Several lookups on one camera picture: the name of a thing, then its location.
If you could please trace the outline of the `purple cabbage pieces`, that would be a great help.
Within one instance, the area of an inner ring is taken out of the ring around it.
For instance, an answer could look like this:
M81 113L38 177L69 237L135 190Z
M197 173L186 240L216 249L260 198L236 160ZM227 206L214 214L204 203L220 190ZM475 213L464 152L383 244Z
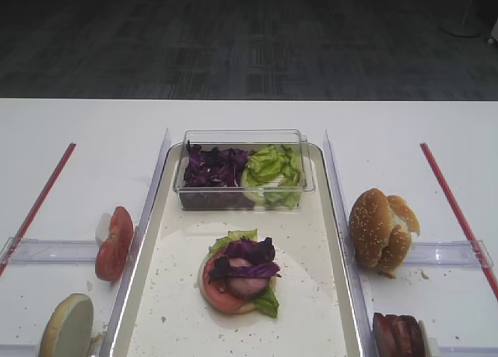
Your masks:
M274 262L275 248L270 237L260 242L246 237L230 241L213 257L215 259L212 268L208 271L209 282L232 278L270 279L280 276L280 267Z

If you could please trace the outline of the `green lettuce pile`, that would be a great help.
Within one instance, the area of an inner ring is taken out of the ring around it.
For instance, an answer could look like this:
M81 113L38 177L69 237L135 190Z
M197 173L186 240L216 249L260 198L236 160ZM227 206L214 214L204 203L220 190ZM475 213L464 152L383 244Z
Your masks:
M296 208L303 178L301 158L289 145L267 145L252 152L241 176L244 197L268 209Z

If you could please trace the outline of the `tomato slice on bun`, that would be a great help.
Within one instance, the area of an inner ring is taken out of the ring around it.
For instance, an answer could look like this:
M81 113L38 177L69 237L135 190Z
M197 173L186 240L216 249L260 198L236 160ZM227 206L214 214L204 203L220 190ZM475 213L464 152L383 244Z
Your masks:
M223 313L243 314L255 310L252 301L237 298L228 292L223 280L209 283L209 272L214 268L214 261L222 255L219 251L210 258L206 257L199 267L198 284L203 297Z

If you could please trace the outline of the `sliced sausage stack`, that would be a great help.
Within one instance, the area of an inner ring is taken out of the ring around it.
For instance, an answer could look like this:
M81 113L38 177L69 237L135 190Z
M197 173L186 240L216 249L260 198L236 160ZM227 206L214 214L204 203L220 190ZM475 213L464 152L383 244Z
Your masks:
M373 334L380 357L426 355L422 330L411 315L374 313Z

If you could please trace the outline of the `clear plastic container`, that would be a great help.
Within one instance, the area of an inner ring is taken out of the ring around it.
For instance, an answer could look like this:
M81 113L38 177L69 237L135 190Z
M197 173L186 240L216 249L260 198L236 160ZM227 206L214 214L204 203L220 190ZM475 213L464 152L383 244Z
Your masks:
M174 176L173 189L177 193L180 200L180 193L192 192L191 188L183 187L183 175L188 165L188 151L186 145L199 144L204 150L210 150L214 147L220 150L228 148L243 149L252 152L263 149L267 145L289 145L295 148L301 158L302 174L301 186L291 188L291 191L300 191L300 202L296 208L289 209L280 207L268 209L262 206L255 205L252 209L222 209L222 210L294 210L300 207L303 194L314 191L314 176L312 173L312 164L310 161L310 150L307 139L296 129L275 129L275 130L197 130L186 131L184 140L181 145L179 160L177 164L176 174ZM227 187L227 192L243 192L240 187Z

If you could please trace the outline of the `round ham slice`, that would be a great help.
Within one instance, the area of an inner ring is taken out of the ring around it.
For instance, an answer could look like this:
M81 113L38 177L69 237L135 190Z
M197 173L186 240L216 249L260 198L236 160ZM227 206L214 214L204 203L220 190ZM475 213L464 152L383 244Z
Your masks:
M237 269L237 275L229 275L224 279L228 291L241 299L253 299L263 292L272 276L270 271L273 265L252 264L243 258L223 257L223 260L232 268Z

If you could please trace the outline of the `silver metal tray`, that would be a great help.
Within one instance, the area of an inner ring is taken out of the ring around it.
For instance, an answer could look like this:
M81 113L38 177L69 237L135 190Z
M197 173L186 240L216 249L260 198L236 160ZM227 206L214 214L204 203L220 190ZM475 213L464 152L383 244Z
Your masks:
M118 291L103 356L360 356L327 174L328 154L309 148L315 189L286 211L187 212L172 183L181 146L165 152L139 254ZM202 297L198 271L230 230L271 237L279 313L229 315Z

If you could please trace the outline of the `right red strip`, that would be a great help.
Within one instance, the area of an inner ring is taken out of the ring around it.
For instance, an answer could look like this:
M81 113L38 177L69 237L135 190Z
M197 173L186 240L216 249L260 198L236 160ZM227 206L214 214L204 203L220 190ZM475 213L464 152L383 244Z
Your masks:
M484 254L484 248L479 245L478 239L475 237L475 234L472 232L471 226L468 224L467 219L465 218L465 215L463 211L460 208L460 205L458 204L449 184L447 183L444 174L442 170L440 169L439 165L437 164L437 161L435 157L433 156L429 146L423 142L419 144L421 150L423 151L424 156L426 157L426 160L428 164L430 165L431 170L433 171L433 174L435 178L437 179L446 199L448 204L450 205L452 212L454 213L455 218L458 221L458 224L460 225L465 237L467 240L470 242L472 249L475 252L476 257L480 260L481 263L481 269L483 274L486 277L487 282L489 283L490 288L493 291L493 294L495 297L497 297L497 279L496 276L493 274L493 270L490 266L490 260L486 259L485 254Z

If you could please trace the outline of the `red strip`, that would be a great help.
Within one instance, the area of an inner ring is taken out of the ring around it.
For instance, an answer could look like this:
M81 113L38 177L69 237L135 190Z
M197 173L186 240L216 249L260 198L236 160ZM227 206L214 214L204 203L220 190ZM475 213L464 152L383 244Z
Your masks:
M478 239L475 237L475 234L472 232L471 226L468 224L467 219L465 218L465 215L463 211L460 208L460 205L458 204L449 184L447 183L444 174L442 170L440 169L439 165L437 164L437 161L435 157L433 156L429 146L423 142L419 144L421 150L423 151L424 156L426 157L426 160L428 164L430 165L431 170L433 171L433 174L435 178L437 179L446 199L448 204L450 205L452 212L454 213L455 218L458 221L458 224L460 225L465 237L467 240L470 242L472 249L475 252L476 257L480 260L481 263L481 269L483 274L486 277L487 282L489 283L490 288L493 291L493 294L495 297L497 297L497 279L496 276L493 274L493 270L490 266L490 260L486 259L485 254L484 254L484 248L479 245Z
M66 163L68 162L71 155L73 154L75 147L76 147L76 144L74 142L71 142L68 144L67 149L65 150L62 157L58 161L57 166L52 171L50 177L48 178L46 184L44 185L43 189L39 193L37 199L33 203L29 212L27 213L27 215L26 215L25 219L23 220L23 223L19 227L17 233L15 234L15 236L11 240L9 240L5 244L4 249L2 251L2 254L1 254L1 271L0 271L1 274L3 274L3 272L7 268L9 258L12 256L12 254L16 251L16 248L21 243L21 241L22 241L23 237L25 236L27 230L29 229L31 223L33 222L38 211L40 210L41 205L44 203L46 197L50 193L50 191L51 191L52 187L54 186L55 182L57 181L59 175L63 171Z

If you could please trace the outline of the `left red strip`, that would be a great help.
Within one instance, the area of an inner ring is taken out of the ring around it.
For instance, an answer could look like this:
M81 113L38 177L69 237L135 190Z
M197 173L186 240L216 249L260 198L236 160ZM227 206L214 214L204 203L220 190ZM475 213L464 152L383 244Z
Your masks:
M5 244L4 249L2 251L2 254L1 254L1 271L0 271L1 274L3 274L3 272L7 268L9 258L12 256L12 254L16 251L16 248L21 243L21 241L22 241L23 237L25 236L27 230L29 229L31 223L33 222L38 211L40 210L41 205L44 203L46 197L50 193L50 191L51 191L52 187L54 186L55 182L57 181L59 175L63 171L66 163L68 162L71 155L73 154L75 147L76 147L76 144L74 142L71 142L68 144L67 149L65 150L62 157L58 161L57 166L52 171L50 177L48 178L46 184L44 185L43 189L39 193L37 199L33 203L29 212L27 213L27 215L26 215L25 219L23 220L23 223L19 227L17 233L15 234L15 236L11 240L9 240Z

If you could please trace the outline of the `upright bun half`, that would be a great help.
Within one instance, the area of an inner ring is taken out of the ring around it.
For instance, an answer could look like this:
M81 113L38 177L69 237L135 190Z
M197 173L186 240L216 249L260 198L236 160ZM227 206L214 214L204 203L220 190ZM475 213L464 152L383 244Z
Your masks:
M93 302L73 293L54 309L44 329L39 356L87 356L93 329Z

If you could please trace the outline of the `lower right clear holder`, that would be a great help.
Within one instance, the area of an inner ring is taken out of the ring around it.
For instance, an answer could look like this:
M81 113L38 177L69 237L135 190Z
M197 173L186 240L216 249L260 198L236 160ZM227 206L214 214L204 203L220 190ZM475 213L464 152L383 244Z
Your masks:
M497 348L441 346L436 338L429 336L422 320L418 325L423 334L426 356L431 357L492 357L497 356Z

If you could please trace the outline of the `white stand base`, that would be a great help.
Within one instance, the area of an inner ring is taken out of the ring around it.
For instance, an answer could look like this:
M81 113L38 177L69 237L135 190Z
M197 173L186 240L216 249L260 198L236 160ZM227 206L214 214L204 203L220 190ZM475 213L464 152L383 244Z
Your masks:
M480 36L479 25L471 14L474 0L467 0L460 20L448 20L439 25L439 30L452 37L476 38Z

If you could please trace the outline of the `right clear divider rail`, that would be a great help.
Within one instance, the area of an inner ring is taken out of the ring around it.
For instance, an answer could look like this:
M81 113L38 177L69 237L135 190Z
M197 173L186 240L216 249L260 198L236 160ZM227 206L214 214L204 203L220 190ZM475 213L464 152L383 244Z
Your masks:
M362 287L361 270L354 258L352 238L349 236L347 210L343 198L341 178L336 164L336 156L328 131L324 133L324 158L326 161L328 184L335 213L338 231L338 245L342 255L349 307L352 314L356 349L359 356L378 356L372 328L373 314L368 310Z

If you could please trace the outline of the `clear divider rail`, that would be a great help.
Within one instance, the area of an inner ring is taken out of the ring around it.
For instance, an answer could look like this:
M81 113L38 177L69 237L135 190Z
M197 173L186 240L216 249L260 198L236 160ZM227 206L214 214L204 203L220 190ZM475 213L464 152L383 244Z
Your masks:
M343 198L341 178L336 164L336 156L328 131L324 133L324 158L326 161L328 184L335 213L338 231L338 245L342 255L349 307L352 314L356 349L359 356L378 356L372 328L373 314L368 310L362 287L361 270L354 258L352 238L349 236L347 210Z
M155 239L149 237L149 227L153 228L153 234L157 234L153 209L170 146L170 132L166 131L98 356L128 354L153 254Z

